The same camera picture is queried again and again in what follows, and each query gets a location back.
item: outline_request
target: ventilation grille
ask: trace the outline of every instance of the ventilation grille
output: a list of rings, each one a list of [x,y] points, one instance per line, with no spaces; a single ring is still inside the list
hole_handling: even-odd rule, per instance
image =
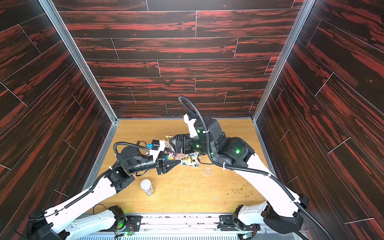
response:
[[[93,235],[88,237],[82,237],[78,240],[114,240],[114,236],[106,237],[106,236],[100,236],[100,235]],[[206,236],[190,236],[190,237],[177,237],[177,236],[164,236],[164,237],[157,237],[157,236],[130,236],[130,237],[119,237],[119,240],[237,240],[236,235],[230,235],[228,234],[226,236],[212,236],[212,237],[206,237]]]

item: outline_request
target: clear plastic cup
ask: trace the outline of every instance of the clear plastic cup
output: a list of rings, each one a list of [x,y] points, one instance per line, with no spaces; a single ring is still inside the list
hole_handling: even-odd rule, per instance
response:
[[[141,181],[140,187],[148,196],[152,196],[155,193],[155,187],[149,179]]]
[[[212,174],[212,169],[210,167],[205,167],[203,169],[203,175],[204,176],[209,177],[209,176],[211,176],[211,174]]]

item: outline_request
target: wire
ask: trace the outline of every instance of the wire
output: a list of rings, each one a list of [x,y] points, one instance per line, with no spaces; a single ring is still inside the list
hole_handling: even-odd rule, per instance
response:
[[[145,170],[145,172],[143,174],[138,175],[138,173],[136,173],[135,175],[136,175],[136,177],[140,177],[140,176],[143,176],[146,172],[148,172],[148,170]]]
[[[114,229],[113,229],[113,233],[115,234],[114,239],[118,239],[119,237],[124,236],[124,233],[121,233],[121,234],[117,235],[117,234],[116,234],[116,231],[115,231]]]
[[[13,227],[13,224],[14,224],[15,222],[17,222],[17,221],[22,221],[22,220],[24,220],[24,219],[19,219],[19,220],[13,221],[13,222],[11,223],[11,228],[12,228],[12,230],[15,231],[15,233],[17,233],[19,236],[22,236],[23,238],[28,239],[27,237],[21,235],[21,234],[20,234],[20,233]]]
[[[308,238],[306,238],[303,234],[301,234],[301,232],[297,231],[295,232],[299,237],[301,237],[303,240],[309,240]]]
[[[130,142],[117,142],[117,143],[115,143],[113,145],[113,151],[115,152],[116,156],[119,154],[119,152],[118,152],[118,146],[119,145],[126,145],[126,146],[136,147],[138,149],[142,149],[142,150],[145,150],[146,152],[149,152],[149,148],[147,148],[147,147],[139,146],[137,144],[133,144],[133,143],[130,143]]]
[[[93,206],[93,208],[92,208],[93,215],[95,215],[95,207],[96,207],[97,205],[101,205],[101,206],[105,207],[105,210],[107,210],[107,207],[104,206],[103,204],[96,204],[96,205]]]
[[[205,121],[199,111],[199,109],[196,107],[196,105],[189,99],[187,98],[186,96],[183,96],[183,95],[180,95],[179,96],[179,102],[184,106],[185,103],[184,103],[184,100],[187,101],[189,103],[189,105],[191,105],[191,107],[194,109],[197,117],[199,118],[199,120],[201,121],[201,124],[203,125],[203,129],[204,129],[204,133],[205,133],[205,138],[206,138],[206,145],[207,145],[207,153],[208,153],[208,157],[209,159],[211,160],[212,163],[214,163],[216,166],[219,166],[219,167],[223,167],[223,164],[219,163],[219,162],[216,162],[214,159],[213,159],[213,156],[212,155],[215,155],[217,154],[217,149],[215,148],[215,146],[213,146],[214,149],[211,149],[211,145],[210,145],[210,137],[209,137],[209,129],[207,127],[207,125],[205,124]],[[239,171],[244,171],[244,172],[252,172],[252,173],[257,173],[257,174],[261,174],[261,175],[264,175],[264,176],[269,176],[269,178],[271,178],[275,183],[277,183],[281,189],[286,193],[286,195],[291,199],[291,201],[295,201],[295,197],[291,194],[291,192],[287,189],[286,186],[284,186],[284,184],[282,182],[280,182],[279,179],[277,179],[274,175],[271,175],[269,174],[268,172],[265,172],[265,171],[261,171],[261,170],[257,170],[257,169],[251,169],[251,168],[247,168],[247,167],[238,167],[238,166],[232,166],[232,165],[225,165],[225,168],[226,169],[230,169],[230,170],[239,170]],[[328,238],[328,240],[333,240],[333,237],[331,236],[331,234],[325,229],[325,227],[319,222],[317,221],[317,219],[315,217],[313,217],[307,210],[304,209],[304,207],[299,204],[298,202],[294,202],[294,204],[297,206],[298,209],[300,209],[312,222],[314,222],[317,227],[324,233],[324,235]]]
[[[180,96],[179,96],[179,102],[181,103],[181,105],[183,105],[191,114],[192,114],[192,117],[197,119],[197,115],[196,115],[196,112],[193,111],[189,106],[187,106],[183,101],[180,101]]]
[[[93,192],[93,190],[96,188],[97,184],[99,183],[100,179],[102,177],[104,177],[107,173],[109,173],[111,171],[111,169],[108,169],[107,171],[103,172],[102,174],[100,174],[95,182],[93,183],[93,185],[88,189],[88,191],[86,191],[83,195],[81,195],[80,197],[76,198],[75,200],[71,201],[70,203],[68,203],[67,205],[64,206],[65,209],[67,209],[68,207],[72,206],[73,204],[75,204],[76,202],[80,201],[82,198],[86,197],[88,194],[90,194],[91,192]]]
[[[199,161],[201,164],[205,164],[205,165],[214,165],[214,163],[206,163],[206,162],[202,162],[202,161]]]
[[[135,232],[135,226],[133,225],[133,223],[130,223],[130,222],[127,222],[127,223],[132,225],[132,232]]]
[[[47,217],[49,217],[49,216],[55,215],[56,213],[58,213],[58,212],[60,212],[61,210],[64,210],[64,209],[65,209],[65,208],[63,207],[62,209],[58,210],[57,212],[54,212],[54,213],[52,213],[52,214],[50,214],[50,215],[48,215],[48,216],[44,216],[44,217],[40,217],[40,218],[32,218],[32,219],[28,219],[28,218],[27,218],[27,219],[18,219],[18,220],[15,220],[15,221],[13,221],[13,222],[11,223],[11,228],[12,228],[13,231],[15,231],[15,233],[17,233],[18,235],[20,235],[20,236],[22,236],[23,238],[27,239],[27,237],[23,236],[21,233],[19,233],[19,232],[13,227],[13,224],[14,224],[15,222],[18,222],[18,221],[35,221],[35,220],[45,219],[45,218],[47,218]]]
[[[145,146],[147,146],[147,143],[144,142],[144,141],[137,141],[136,144],[137,144],[137,145],[140,145],[141,142],[143,142],[143,143],[145,144]],[[146,155],[144,155],[144,154],[142,154],[142,153],[140,152],[140,149],[139,149],[139,148],[137,148],[137,151],[139,152],[140,157],[146,157]]]
[[[257,228],[258,228],[258,227],[256,227],[255,224],[252,224],[252,225],[253,225],[252,236],[251,236],[251,237],[248,237],[248,238],[246,238],[246,239],[250,239],[250,240],[251,240],[251,239],[256,235],[256,233],[257,233]],[[244,239],[243,236],[244,236],[244,234],[237,234],[237,237],[238,237],[240,240],[243,240],[243,239]]]

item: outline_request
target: jar lid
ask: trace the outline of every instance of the jar lid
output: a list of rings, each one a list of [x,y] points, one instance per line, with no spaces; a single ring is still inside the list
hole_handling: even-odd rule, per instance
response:
[[[151,186],[152,186],[152,183],[151,183],[151,181],[149,179],[144,179],[140,183],[140,187],[144,191],[149,190],[151,188]]]

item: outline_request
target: wood panel wall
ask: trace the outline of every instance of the wood panel wall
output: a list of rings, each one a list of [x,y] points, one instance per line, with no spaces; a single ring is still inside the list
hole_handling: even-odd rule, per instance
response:
[[[279,178],[334,239],[384,239],[383,10],[317,0],[257,119]]]
[[[300,0],[54,0],[119,118],[250,117]]]
[[[111,122],[37,0],[0,1],[0,239],[81,192]]]

